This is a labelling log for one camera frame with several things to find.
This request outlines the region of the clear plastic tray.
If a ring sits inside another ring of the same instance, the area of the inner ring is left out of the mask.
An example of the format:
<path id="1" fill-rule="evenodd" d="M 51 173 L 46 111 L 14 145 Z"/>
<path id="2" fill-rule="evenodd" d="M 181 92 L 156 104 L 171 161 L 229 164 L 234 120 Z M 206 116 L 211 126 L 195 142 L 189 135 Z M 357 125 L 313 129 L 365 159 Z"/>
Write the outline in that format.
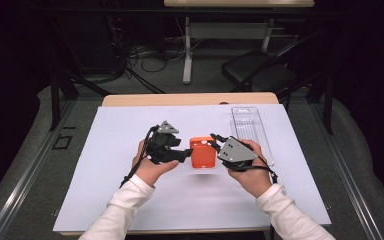
<path id="1" fill-rule="evenodd" d="M 256 107 L 232 107 L 232 133 L 235 137 L 252 140 L 260 145 L 269 167 L 275 165 L 265 128 Z"/>

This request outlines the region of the person's left hand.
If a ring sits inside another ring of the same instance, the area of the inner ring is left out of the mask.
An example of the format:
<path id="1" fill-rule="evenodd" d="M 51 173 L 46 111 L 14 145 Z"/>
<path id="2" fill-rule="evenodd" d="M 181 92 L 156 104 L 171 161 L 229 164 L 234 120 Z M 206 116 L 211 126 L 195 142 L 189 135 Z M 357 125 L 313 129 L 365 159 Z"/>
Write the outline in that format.
<path id="1" fill-rule="evenodd" d="M 140 141 L 138 145 L 138 152 L 132 160 L 132 166 L 138 166 L 135 174 L 143 180 L 148 186 L 153 187 L 159 177 L 179 165 L 178 160 L 173 160 L 168 163 L 154 164 L 147 157 L 142 154 L 144 141 Z"/>

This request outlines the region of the metal floor rail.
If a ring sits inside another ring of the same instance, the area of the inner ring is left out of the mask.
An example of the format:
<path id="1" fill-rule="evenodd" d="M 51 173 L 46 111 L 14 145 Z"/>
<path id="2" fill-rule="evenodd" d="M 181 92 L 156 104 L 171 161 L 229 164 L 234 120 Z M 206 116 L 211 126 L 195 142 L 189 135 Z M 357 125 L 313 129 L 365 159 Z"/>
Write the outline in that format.
<path id="1" fill-rule="evenodd" d="M 0 183 L 0 240 L 28 195 L 51 145 L 75 104 L 75 100 L 64 103 L 60 120 L 52 131 L 48 129 L 48 123 L 51 122 L 50 105 L 43 103 L 40 106 L 32 128 Z"/>
<path id="2" fill-rule="evenodd" d="M 372 213 L 354 180 L 334 135 L 331 134 L 324 125 L 321 107 L 316 104 L 310 104 L 309 107 L 315 117 L 316 123 L 328 148 L 332 152 L 337 172 L 368 240 L 384 240 L 376 222 L 374 221 Z"/>

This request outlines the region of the orange phone case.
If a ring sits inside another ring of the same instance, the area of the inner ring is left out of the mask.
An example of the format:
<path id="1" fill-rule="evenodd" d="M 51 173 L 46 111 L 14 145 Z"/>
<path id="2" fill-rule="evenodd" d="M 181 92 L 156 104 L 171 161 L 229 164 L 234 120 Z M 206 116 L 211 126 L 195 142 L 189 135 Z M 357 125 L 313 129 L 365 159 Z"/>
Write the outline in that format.
<path id="1" fill-rule="evenodd" d="M 211 136 L 192 137 L 190 139 L 191 165 L 193 168 L 214 168 L 216 165 L 216 149 L 210 142 Z"/>

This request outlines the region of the person's right hand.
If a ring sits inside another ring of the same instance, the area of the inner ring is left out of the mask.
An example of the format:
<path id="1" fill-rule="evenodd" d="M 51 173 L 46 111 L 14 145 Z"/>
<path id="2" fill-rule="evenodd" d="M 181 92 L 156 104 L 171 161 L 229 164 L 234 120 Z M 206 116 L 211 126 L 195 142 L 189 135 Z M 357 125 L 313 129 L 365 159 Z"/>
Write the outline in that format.
<path id="1" fill-rule="evenodd" d="M 238 181 L 240 185 L 255 198 L 264 194 L 271 186 L 269 172 L 264 170 L 266 159 L 261 147 L 252 140 L 241 139 L 242 143 L 249 145 L 258 157 L 252 162 L 253 166 L 261 166 L 261 169 L 251 169 L 243 172 L 228 169 L 228 174 Z"/>

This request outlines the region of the dark equipment rack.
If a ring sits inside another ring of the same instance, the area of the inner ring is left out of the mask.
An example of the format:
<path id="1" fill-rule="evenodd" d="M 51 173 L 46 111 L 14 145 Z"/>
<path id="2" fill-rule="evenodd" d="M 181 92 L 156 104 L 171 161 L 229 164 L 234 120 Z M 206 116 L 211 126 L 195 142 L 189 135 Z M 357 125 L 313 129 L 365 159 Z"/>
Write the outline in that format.
<path id="1" fill-rule="evenodd" d="M 60 31 L 84 75 L 124 72 L 125 60 L 117 32 L 109 18 L 99 15 L 61 15 Z"/>

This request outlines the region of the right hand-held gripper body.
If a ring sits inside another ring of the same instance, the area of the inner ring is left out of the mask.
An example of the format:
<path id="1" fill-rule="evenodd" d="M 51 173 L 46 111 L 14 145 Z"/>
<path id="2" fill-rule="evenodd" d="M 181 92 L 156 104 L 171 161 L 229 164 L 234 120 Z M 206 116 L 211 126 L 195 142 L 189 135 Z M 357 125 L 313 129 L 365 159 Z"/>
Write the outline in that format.
<path id="1" fill-rule="evenodd" d="M 245 171 L 252 166 L 252 162 L 258 155 L 252 148 L 233 136 L 223 138 L 222 146 L 217 150 L 217 158 L 228 169 Z"/>

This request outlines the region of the black folding chair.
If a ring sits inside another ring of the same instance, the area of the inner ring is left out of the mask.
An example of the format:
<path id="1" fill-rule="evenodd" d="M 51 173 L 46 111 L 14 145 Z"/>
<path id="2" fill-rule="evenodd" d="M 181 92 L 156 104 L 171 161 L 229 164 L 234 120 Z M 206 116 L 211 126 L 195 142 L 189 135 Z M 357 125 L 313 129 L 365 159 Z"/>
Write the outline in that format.
<path id="1" fill-rule="evenodd" d="M 233 92 L 271 92 L 279 100 L 290 99 L 300 87 L 311 83 L 321 72 L 309 76 L 299 75 L 298 58 L 304 56 L 322 39 L 324 31 L 305 36 L 276 53 L 252 50 L 222 65 L 222 75 L 235 87 Z"/>

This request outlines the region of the white-legged desk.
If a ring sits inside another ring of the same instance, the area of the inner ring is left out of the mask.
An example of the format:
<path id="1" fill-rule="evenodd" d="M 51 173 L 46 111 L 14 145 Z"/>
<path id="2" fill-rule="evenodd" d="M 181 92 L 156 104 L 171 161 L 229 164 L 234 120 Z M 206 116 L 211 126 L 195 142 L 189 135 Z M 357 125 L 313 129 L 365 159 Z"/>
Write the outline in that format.
<path id="1" fill-rule="evenodd" d="M 311 8 L 314 0 L 164 0 L 165 7 L 177 10 L 283 10 L 285 8 Z M 239 20 L 228 22 L 226 20 L 210 20 L 209 22 L 192 21 L 185 18 L 185 62 L 183 83 L 190 84 L 192 79 L 192 47 L 191 39 L 262 39 L 262 50 L 266 50 L 272 32 L 274 19 L 263 22 L 244 23 Z"/>

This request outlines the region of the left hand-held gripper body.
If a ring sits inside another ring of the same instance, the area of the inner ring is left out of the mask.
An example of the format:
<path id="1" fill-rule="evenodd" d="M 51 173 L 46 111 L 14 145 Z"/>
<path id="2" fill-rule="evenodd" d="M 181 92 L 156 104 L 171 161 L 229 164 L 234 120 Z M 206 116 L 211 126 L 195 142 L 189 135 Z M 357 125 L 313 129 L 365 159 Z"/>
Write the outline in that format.
<path id="1" fill-rule="evenodd" d="M 176 137 L 178 130 L 167 121 L 153 127 L 152 137 L 146 146 L 146 152 L 154 164 L 167 163 L 167 153 L 172 147 L 180 145 L 181 140 Z"/>

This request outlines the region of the black metal stand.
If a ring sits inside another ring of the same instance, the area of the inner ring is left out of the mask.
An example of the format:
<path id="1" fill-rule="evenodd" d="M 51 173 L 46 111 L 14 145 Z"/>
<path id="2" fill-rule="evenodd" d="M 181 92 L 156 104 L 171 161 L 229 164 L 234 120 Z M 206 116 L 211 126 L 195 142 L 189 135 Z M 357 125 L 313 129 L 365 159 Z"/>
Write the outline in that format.
<path id="1" fill-rule="evenodd" d="M 83 85 L 103 97 L 110 95 L 110 92 L 86 80 L 74 71 L 72 67 L 69 67 L 60 56 L 57 40 L 51 33 L 47 34 L 46 45 L 53 66 L 53 77 L 50 80 L 52 106 L 50 130 L 54 131 L 61 122 L 60 94 L 63 94 L 69 101 L 77 100 L 79 92 L 75 84 Z"/>
<path id="2" fill-rule="evenodd" d="M 324 97 L 323 108 L 323 125 L 327 132 L 332 135 L 332 104 L 333 104 L 333 85 L 334 80 L 331 74 L 320 73 L 318 74 L 307 94 L 307 101 L 309 103 L 318 103 L 321 97 Z"/>

